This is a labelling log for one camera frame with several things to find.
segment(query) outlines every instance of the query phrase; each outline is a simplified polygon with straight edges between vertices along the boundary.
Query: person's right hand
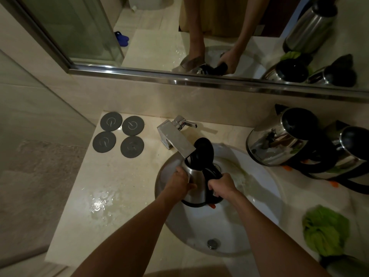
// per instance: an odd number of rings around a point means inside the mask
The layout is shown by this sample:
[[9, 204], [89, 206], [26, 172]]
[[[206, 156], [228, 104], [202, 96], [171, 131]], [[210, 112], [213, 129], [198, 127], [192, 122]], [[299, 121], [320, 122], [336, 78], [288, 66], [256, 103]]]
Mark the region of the person's right hand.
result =
[[229, 173], [222, 174], [218, 180], [212, 179], [208, 181], [208, 187], [210, 190], [214, 190], [215, 196], [221, 196], [225, 200], [229, 201], [229, 198], [234, 194], [239, 192], [234, 185], [233, 179]]

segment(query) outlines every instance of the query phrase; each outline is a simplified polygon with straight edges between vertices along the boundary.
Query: countertop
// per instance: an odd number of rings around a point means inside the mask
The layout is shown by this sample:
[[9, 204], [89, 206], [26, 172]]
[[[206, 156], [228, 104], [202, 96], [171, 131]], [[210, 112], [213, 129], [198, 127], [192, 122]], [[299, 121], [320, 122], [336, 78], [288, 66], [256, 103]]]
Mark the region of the countertop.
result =
[[[128, 116], [131, 115], [122, 114], [123, 120]], [[155, 199], [157, 173], [164, 162], [176, 153], [176, 149], [168, 150], [161, 143], [156, 129], [166, 118], [141, 117], [145, 128], [138, 136], [143, 139], [145, 148], [136, 158], [122, 156], [120, 144], [127, 136], [120, 128], [113, 132], [117, 141], [107, 153], [96, 152], [91, 139], [46, 261], [77, 267], [110, 234]], [[196, 123], [197, 129], [188, 127], [181, 131], [192, 143], [206, 137], [213, 143], [224, 143], [247, 153], [245, 141], [252, 128]], [[97, 125], [93, 137], [100, 132], [102, 129]], [[351, 234], [345, 253], [364, 260], [348, 189], [343, 186], [334, 188], [327, 181], [312, 180], [297, 171], [288, 172], [281, 167], [267, 167], [266, 170], [281, 193], [284, 209], [280, 227], [289, 236], [317, 259], [318, 255], [304, 242], [301, 221], [309, 208], [321, 204], [350, 220]], [[244, 270], [250, 276], [258, 276], [252, 254], [237, 258], [209, 256], [182, 243], [164, 225], [146, 273], [148, 276], [176, 273], [177, 276], [180, 271], [180, 276], [196, 276], [212, 272], [212, 275], [238, 276]]]

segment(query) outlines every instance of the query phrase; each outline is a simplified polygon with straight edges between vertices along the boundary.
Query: sink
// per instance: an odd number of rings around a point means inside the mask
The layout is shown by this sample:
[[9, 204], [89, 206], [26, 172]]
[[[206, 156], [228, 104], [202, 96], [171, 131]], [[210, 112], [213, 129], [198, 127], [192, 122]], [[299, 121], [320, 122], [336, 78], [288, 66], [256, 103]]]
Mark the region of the sink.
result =
[[[278, 186], [269, 172], [248, 154], [224, 144], [213, 144], [214, 164], [221, 173], [231, 174], [236, 188], [271, 221], [279, 225], [283, 203]], [[155, 197], [180, 165], [183, 157], [172, 155], [161, 167], [155, 183]], [[236, 210], [223, 200], [215, 209], [206, 205], [192, 208], [176, 204], [166, 220], [171, 232], [188, 246], [214, 256], [236, 256], [250, 251], [250, 244]]]
[[[205, 49], [205, 62], [211, 67], [216, 67], [223, 53], [230, 50], [229, 46], [210, 46]], [[245, 51], [240, 59], [234, 74], [228, 74], [227, 77], [241, 77], [250, 79], [260, 79], [265, 73], [265, 67], [260, 63], [259, 58]]]

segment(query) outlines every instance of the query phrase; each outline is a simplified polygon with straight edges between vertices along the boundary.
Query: gray round coaster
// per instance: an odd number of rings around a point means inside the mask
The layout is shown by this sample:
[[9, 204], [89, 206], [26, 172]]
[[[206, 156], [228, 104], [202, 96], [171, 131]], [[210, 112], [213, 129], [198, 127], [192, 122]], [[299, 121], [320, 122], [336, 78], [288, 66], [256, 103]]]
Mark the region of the gray round coaster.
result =
[[98, 153], [106, 153], [114, 147], [116, 141], [117, 139], [113, 132], [103, 131], [95, 136], [92, 141], [92, 147]]
[[141, 117], [127, 117], [122, 124], [122, 131], [128, 136], [136, 136], [144, 129], [145, 123]]
[[135, 158], [144, 150], [144, 141], [138, 136], [129, 136], [120, 145], [122, 155], [127, 158]]
[[105, 131], [114, 131], [122, 125], [123, 118], [120, 113], [110, 112], [105, 114], [100, 120], [100, 126]]

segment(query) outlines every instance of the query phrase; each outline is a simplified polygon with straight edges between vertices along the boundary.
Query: faucet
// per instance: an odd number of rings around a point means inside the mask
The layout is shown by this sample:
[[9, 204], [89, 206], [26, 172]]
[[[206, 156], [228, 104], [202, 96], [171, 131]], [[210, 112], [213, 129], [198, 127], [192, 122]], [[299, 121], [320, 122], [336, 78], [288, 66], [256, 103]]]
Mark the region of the faucet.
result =
[[167, 149], [175, 147], [184, 158], [187, 158], [196, 150], [196, 148], [180, 132], [185, 125], [194, 128], [197, 127], [196, 123], [187, 121], [182, 116], [177, 116], [172, 122], [170, 120], [164, 121], [157, 127], [157, 129], [159, 131], [160, 138]]

